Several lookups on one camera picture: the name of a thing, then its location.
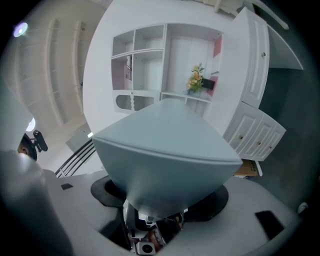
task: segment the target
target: cabinet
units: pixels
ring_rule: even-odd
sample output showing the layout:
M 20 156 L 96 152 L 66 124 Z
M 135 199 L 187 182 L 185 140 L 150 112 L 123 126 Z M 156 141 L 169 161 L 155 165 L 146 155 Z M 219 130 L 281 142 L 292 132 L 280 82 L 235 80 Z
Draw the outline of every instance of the cabinet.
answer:
M 259 125 L 257 126 L 248 143 L 239 153 L 239 156 L 242 159 L 253 160 L 253 157 L 257 154 L 257 152 L 267 144 L 268 138 L 276 125 L 277 122 L 275 120 L 273 120 L 267 114 L 263 114 Z
M 262 100 L 269 70 L 268 25 L 256 14 L 247 11 L 249 24 L 249 70 L 242 101 L 258 108 Z
M 270 116 L 241 102 L 223 137 L 242 159 L 264 161 L 285 132 Z
M 146 90 L 114 90 L 112 91 L 113 105 L 117 112 L 132 114 L 135 111 L 158 102 L 160 92 Z
M 283 128 L 280 124 L 276 124 L 275 128 L 268 137 L 266 143 L 263 147 L 257 152 L 253 157 L 256 161 L 264 161 L 270 153 L 275 149 L 283 135 L 285 134 L 286 129 Z
M 224 139 L 239 154 L 252 138 L 263 112 L 244 102 L 240 103 L 233 120 L 223 135 Z

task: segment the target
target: cardboard box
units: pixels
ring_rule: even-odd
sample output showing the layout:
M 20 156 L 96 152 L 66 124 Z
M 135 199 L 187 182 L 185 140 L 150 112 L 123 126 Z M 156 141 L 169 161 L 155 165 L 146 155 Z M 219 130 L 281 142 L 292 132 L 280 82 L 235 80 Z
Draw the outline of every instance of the cardboard box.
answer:
M 256 161 L 245 160 L 245 159 L 242 159 L 242 161 L 243 161 L 242 166 L 239 168 L 239 170 L 237 170 L 234 173 L 234 176 L 244 176 L 244 177 L 258 176 L 260 166 L 259 167 L 257 166 Z

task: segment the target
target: flowers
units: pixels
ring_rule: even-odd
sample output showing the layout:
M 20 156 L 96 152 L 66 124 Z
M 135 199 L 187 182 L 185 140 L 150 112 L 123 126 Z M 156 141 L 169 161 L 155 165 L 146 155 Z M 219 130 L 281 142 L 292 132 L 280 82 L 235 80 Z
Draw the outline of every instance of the flowers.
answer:
M 185 85 L 187 88 L 186 94 L 196 93 L 202 88 L 202 79 L 204 78 L 202 76 L 202 72 L 204 70 L 205 69 L 202 67 L 201 63 L 199 64 L 199 66 L 195 65 L 193 67 L 193 70 L 191 70 L 193 72 L 192 76 L 189 77 L 188 83 Z

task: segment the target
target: gray cone-shaped hopper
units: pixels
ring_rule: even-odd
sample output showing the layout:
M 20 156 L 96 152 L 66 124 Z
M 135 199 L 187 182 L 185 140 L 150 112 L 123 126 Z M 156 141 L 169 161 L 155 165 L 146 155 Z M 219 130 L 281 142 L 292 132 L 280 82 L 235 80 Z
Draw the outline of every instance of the gray cone-shaped hopper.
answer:
M 121 119 L 94 135 L 93 143 L 129 203 L 159 218 L 202 200 L 242 164 L 203 118 L 176 99 Z

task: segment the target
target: camera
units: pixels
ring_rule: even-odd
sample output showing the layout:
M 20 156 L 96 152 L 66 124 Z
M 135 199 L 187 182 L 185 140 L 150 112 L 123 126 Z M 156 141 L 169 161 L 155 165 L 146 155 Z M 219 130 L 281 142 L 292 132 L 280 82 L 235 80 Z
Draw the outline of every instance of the camera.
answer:
M 137 242 L 136 252 L 139 255 L 155 255 L 156 249 L 152 242 Z

